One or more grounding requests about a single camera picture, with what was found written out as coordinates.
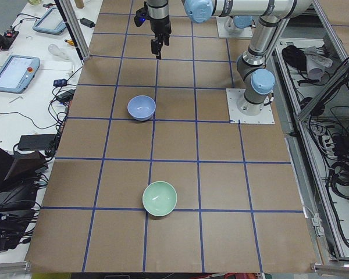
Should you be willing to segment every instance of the bowl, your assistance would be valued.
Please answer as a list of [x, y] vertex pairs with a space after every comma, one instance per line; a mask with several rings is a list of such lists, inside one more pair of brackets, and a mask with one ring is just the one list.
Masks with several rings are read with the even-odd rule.
[[127, 108], [131, 117], [138, 121], [146, 121], [154, 115], [156, 105], [149, 96], [140, 95], [132, 98]]
[[146, 187], [142, 203], [148, 213], [165, 216], [172, 212], [177, 203], [176, 190], [167, 182], [157, 181]]

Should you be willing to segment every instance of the mounting plate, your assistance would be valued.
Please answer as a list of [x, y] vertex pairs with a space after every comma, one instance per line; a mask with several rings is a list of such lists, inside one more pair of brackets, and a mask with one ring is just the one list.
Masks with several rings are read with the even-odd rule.
[[243, 31], [239, 33], [229, 33], [225, 29], [225, 22], [227, 20], [226, 17], [217, 17], [217, 31], [219, 33], [219, 38], [234, 38], [234, 39], [242, 39], [242, 40], [250, 40], [253, 36], [252, 29], [250, 27], [247, 27], [243, 29]]
[[264, 106], [261, 113], [256, 116], [248, 116], [240, 112], [237, 108], [237, 101], [244, 94], [245, 89], [228, 88], [226, 89], [227, 106], [229, 107], [229, 117], [231, 124], [275, 124], [272, 108], [270, 105]]

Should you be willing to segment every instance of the green bowl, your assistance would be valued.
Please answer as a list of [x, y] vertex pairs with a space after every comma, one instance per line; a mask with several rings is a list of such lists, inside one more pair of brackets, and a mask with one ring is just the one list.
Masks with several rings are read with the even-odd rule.
[[177, 203], [176, 190], [167, 182], [157, 181], [146, 187], [142, 203], [148, 213], [165, 216], [172, 212]]

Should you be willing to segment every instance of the white mounting plate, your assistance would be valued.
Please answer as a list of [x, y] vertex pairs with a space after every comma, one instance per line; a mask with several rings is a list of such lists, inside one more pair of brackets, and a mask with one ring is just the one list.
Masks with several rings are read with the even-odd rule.
[[217, 17], [216, 20], [219, 38], [250, 40], [253, 36], [252, 29], [250, 27], [243, 29], [243, 31], [239, 33], [229, 33], [228, 31], [226, 31], [225, 22], [227, 21], [227, 16]]
[[264, 106], [259, 115], [249, 116], [240, 112], [237, 108], [237, 100], [242, 97], [245, 89], [228, 88], [226, 89], [227, 106], [229, 107], [229, 117], [231, 124], [275, 124], [272, 108], [270, 105]]

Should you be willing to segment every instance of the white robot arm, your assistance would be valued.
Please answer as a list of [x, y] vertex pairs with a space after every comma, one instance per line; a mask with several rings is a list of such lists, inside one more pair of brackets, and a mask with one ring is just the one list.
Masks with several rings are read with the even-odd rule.
[[[275, 84], [274, 75], [262, 69], [268, 49], [275, 44], [273, 38], [283, 19], [302, 14], [312, 0], [182, 0], [182, 3], [194, 23], [203, 23], [212, 16], [259, 16], [248, 49], [237, 59], [237, 69], [246, 86], [238, 107], [247, 115], [257, 115]], [[144, 7], [136, 13], [135, 23], [140, 26], [146, 19], [155, 34], [151, 40], [152, 53], [160, 59], [162, 44], [169, 45], [171, 31], [168, 0], [144, 2]]]

